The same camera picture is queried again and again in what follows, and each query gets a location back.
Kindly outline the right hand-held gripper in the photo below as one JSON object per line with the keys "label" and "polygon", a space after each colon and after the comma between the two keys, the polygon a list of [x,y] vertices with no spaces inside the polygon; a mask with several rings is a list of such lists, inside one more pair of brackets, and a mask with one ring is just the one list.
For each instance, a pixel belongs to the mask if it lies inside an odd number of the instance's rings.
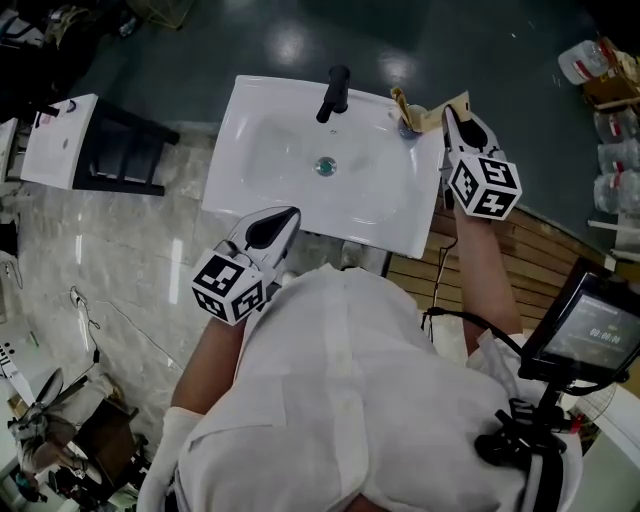
{"label": "right hand-held gripper", "polygon": [[517,167],[506,160],[493,130],[479,117],[471,121],[468,145],[478,154],[464,152],[463,120],[453,106],[444,107],[440,172],[445,206],[458,205],[472,217],[505,220],[522,195]]}

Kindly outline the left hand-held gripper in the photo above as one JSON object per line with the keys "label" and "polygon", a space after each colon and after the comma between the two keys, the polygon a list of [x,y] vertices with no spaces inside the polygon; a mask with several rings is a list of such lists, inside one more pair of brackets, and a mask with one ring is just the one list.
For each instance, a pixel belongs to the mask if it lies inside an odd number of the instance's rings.
{"label": "left hand-held gripper", "polygon": [[301,225],[294,206],[254,212],[231,234],[207,249],[193,268],[192,291],[199,307],[234,326],[266,304],[276,282],[276,267]]}

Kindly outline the beige cleaning cloth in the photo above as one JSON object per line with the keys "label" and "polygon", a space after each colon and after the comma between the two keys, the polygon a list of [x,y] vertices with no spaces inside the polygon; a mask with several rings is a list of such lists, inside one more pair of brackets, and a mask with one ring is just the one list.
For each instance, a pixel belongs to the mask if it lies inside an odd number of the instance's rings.
{"label": "beige cleaning cloth", "polygon": [[431,110],[427,110],[420,105],[409,105],[408,112],[412,123],[412,130],[416,133],[428,133],[436,128],[440,128],[442,126],[444,109],[447,106],[453,108],[460,121],[466,122],[471,118],[469,92],[465,91]]}

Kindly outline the person's left forearm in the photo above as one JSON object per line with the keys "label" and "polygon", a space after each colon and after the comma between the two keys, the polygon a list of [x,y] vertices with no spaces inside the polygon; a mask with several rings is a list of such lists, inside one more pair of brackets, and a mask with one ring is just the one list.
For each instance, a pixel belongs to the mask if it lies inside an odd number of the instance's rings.
{"label": "person's left forearm", "polygon": [[235,326],[212,318],[180,377],[172,407],[205,415],[231,388],[247,320]]}

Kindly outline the person's right forearm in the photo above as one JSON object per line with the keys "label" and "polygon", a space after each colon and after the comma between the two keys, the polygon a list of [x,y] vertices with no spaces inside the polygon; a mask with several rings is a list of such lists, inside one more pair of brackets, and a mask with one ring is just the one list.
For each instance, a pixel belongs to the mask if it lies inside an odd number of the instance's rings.
{"label": "person's right forearm", "polygon": [[506,334],[521,333],[521,316],[491,222],[467,215],[458,205],[454,216],[464,310]]}

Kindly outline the person's right white shoe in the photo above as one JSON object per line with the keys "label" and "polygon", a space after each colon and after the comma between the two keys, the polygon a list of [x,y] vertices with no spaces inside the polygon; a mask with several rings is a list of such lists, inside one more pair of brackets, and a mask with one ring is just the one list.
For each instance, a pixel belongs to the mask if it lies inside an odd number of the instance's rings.
{"label": "person's right white shoe", "polygon": [[341,248],[340,269],[347,270],[360,267],[363,247],[352,241],[344,241]]}

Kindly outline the wooden slat platform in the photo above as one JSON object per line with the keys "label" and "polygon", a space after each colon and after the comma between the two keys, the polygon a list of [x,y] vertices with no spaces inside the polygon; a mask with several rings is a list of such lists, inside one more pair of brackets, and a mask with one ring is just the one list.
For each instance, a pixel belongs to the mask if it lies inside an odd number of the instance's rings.
{"label": "wooden slat platform", "polygon": [[[496,223],[494,230],[527,329],[542,320],[579,258],[605,262],[604,254],[519,209]],[[408,292],[420,310],[432,305],[461,309],[459,245],[455,240],[454,214],[438,199],[423,255],[418,259],[398,254],[391,257],[387,278]]]}

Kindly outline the black faucet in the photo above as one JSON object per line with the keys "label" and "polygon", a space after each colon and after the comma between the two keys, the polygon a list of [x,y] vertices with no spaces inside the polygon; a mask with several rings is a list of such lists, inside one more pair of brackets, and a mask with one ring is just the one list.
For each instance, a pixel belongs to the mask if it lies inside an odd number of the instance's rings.
{"label": "black faucet", "polygon": [[334,65],[329,69],[329,83],[316,120],[325,124],[332,113],[342,114],[348,109],[350,70],[345,65]]}

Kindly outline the black wooden stand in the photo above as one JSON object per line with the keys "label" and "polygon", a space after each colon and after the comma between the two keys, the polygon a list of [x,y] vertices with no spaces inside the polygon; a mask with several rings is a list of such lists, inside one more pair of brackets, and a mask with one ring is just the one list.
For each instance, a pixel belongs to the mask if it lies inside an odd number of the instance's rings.
{"label": "black wooden stand", "polygon": [[98,99],[89,119],[71,188],[146,196],[165,195],[154,182],[164,148],[180,134]]}

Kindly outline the person's white shirt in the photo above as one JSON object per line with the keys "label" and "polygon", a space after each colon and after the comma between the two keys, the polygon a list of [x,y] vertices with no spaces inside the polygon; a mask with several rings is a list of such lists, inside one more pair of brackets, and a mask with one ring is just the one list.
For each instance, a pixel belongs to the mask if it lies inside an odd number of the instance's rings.
{"label": "person's white shirt", "polygon": [[361,269],[296,278],[245,327],[231,388],[205,414],[170,407],[138,512],[519,512],[526,473],[474,442],[513,398],[518,357],[485,339],[440,356],[413,300]]}

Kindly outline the black monitor screen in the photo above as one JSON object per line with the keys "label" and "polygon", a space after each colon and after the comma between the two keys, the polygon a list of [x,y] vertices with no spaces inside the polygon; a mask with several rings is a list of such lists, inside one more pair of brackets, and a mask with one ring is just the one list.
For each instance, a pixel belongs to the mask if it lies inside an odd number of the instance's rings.
{"label": "black monitor screen", "polygon": [[640,356],[640,284],[580,257],[522,348],[519,375],[622,383]]}

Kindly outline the round white side table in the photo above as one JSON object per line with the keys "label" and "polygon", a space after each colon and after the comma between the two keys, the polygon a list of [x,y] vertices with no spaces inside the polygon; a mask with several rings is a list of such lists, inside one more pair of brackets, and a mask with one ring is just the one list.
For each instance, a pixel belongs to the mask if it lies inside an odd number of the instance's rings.
{"label": "round white side table", "polygon": [[178,31],[196,0],[126,0],[144,22]]}

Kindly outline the white power strip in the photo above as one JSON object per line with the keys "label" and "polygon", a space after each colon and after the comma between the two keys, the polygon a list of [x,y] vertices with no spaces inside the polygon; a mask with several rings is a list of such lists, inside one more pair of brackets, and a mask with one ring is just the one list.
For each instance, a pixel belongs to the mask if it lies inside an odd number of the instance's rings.
{"label": "white power strip", "polygon": [[28,363],[18,345],[0,342],[0,367],[17,394],[27,405],[31,405],[35,398],[29,381]]}

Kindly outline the white wooden frame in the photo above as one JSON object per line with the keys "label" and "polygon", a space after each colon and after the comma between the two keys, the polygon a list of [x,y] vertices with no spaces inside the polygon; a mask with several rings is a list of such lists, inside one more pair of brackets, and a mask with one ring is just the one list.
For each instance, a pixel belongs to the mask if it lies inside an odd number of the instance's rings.
{"label": "white wooden frame", "polygon": [[587,225],[615,233],[614,246],[609,250],[613,258],[640,263],[640,216],[619,214],[616,223],[588,220]]}

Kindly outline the black rig mount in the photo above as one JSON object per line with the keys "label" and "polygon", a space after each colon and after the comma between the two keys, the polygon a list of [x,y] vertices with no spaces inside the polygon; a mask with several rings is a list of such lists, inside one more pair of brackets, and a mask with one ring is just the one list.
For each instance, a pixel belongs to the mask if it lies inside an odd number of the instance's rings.
{"label": "black rig mount", "polygon": [[563,410],[560,398],[567,395],[581,399],[603,390],[613,391],[628,379],[629,372],[620,370],[611,379],[590,386],[551,382],[538,405],[513,398],[509,401],[509,412],[496,412],[501,427],[492,434],[478,436],[475,449],[493,466],[514,467],[532,473],[538,464],[541,471],[559,471],[568,445],[561,437],[578,434],[593,422],[586,411],[576,405],[568,411]]}

